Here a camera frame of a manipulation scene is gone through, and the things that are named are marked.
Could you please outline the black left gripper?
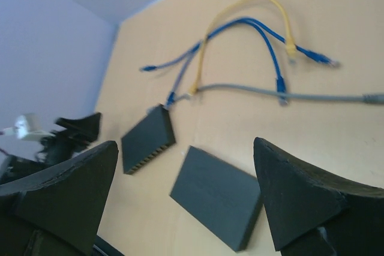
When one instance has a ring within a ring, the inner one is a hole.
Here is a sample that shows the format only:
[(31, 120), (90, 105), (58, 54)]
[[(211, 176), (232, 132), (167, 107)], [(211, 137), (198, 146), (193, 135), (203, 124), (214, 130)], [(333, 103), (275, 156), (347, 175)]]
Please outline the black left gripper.
[(55, 124), (64, 130), (40, 141), (43, 149), (35, 154), (34, 161), (6, 154), (1, 162), (2, 184), (43, 171), (85, 150), (99, 136), (101, 113), (96, 112), (81, 119), (57, 118)]

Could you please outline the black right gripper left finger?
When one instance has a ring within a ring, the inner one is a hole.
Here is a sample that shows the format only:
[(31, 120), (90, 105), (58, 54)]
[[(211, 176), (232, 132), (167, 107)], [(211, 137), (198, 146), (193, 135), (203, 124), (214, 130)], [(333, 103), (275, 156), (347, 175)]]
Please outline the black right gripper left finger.
[(118, 160), (106, 141), (1, 185), (1, 255), (91, 255)]

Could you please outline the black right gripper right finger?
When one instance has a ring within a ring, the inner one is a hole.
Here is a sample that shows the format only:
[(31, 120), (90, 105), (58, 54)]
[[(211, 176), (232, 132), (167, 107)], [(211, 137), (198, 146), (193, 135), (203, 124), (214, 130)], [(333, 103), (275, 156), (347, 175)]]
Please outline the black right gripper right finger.
[(383, 255), (383, 189), (253, 143), (274, 248), (281, 255)]

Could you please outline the black switch with ports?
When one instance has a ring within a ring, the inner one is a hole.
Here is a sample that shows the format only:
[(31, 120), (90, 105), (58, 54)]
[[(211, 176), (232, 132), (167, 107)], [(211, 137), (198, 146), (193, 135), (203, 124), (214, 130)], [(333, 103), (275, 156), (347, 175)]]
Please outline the black switch with ports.
[(159, 104), (121, 138), (125, 174), (134, 174), (176, 143), (169, 111)]

